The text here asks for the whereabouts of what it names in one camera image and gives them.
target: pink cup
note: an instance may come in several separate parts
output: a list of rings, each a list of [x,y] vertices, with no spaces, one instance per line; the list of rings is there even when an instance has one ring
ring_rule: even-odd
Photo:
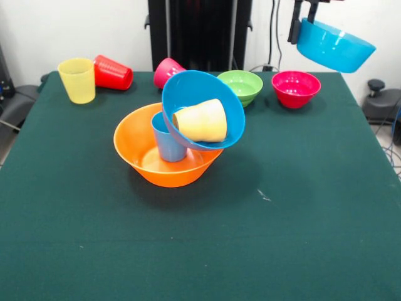
[[[156,68],[154,83],[156,87],[163,89],[170,77],[185,70],[172,58],[165,58]]]

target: tipped over cup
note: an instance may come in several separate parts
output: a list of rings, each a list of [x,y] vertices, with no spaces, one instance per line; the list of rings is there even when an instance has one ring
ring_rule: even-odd
[[[177,111],[172,121],[181,134],[192,141],[222,142],[226,139],[226,113],[216,98]]]
[[[127,90],[133,80],[132,69],[103,55],[95,58],[96,86],[115,90]]]
[[[170,77],[182,71],[185,71],[185,68],[178,64],[175,60],[172,58],[165,58],[156,68],[154,76],[155,86],[163,89],[165,83],[167,83],[167,80],[169,80]]]

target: blue bowl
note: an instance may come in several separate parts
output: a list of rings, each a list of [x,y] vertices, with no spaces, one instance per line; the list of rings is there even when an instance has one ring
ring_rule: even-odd
[[[194,142],[182,135],[172,122],[176,111],[218,98],[227,119],[227,136],[222,142]],[[235,93],[220,79],[201,71],[183,71],[171,77],[162,94],[163,118],[174,139],[183,146],[197,151],[225,149],[235,144],[244,133],[245,114]]]
[[[316,63],[352,73],[376,50],[372,44],[342,30],[306,18],[302,20],[298,51]]]

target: green bowl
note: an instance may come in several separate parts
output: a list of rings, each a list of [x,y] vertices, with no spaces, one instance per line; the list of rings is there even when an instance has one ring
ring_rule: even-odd
[[[228,85],[246,107],[262,90],[263,81],[255,73],[244,70],[233,70],[221,73],[217,78]]]

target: orange bowl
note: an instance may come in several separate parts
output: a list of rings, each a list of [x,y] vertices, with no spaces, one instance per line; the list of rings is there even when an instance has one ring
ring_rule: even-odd
[[[163,187],[188,185],[196,181],[223,150],[187,149],[187,156],[181,161],[164,161],[159,156],[151,124],[152,117],[161,110],[159,102],[128,114],[115,129],[114,147],[118,155],[149,182]]]

